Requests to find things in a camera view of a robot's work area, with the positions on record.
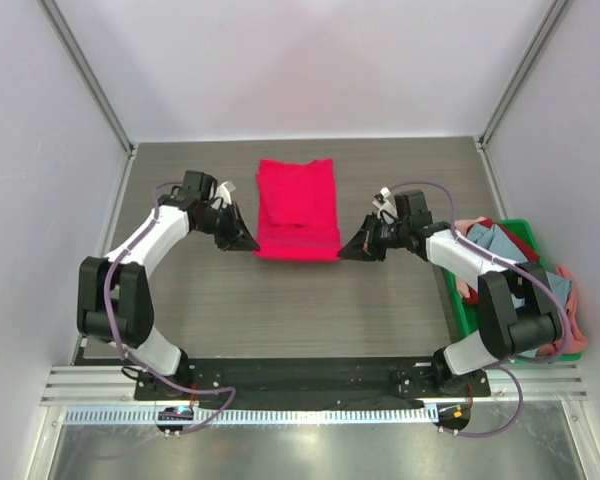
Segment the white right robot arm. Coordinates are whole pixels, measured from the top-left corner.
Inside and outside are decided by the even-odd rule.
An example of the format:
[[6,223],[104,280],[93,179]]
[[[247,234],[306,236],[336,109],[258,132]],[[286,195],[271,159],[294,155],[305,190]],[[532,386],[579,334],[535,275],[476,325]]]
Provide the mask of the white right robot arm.
[[570,346],[566,309],[541,265],[494,254],[468,240],[453,222],[435,221],[416,182],[382,188],[373,207],[339,250],[340,259],[383,261],[390,249],[406,250],[464,280],[478,294],[477,331],[432,356],[436,387],[465,385],[484,368],[559,343],[547,358],[554,361]]

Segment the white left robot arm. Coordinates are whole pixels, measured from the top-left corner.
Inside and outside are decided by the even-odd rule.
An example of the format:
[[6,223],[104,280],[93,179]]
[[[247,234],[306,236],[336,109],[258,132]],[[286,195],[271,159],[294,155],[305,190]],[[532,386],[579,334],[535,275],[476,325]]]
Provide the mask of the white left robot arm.
[[102,257],[86,258],[79,267],[78,331],[115,347],[124,365],[181,394],[194,391],[189,358],[156,327],[149,279],[191,233],[211,236],[221,251],[258,250],[233,199],[234,190],[230,181],[188,170],[182,181],[155,188],[147,218],[129,238]]

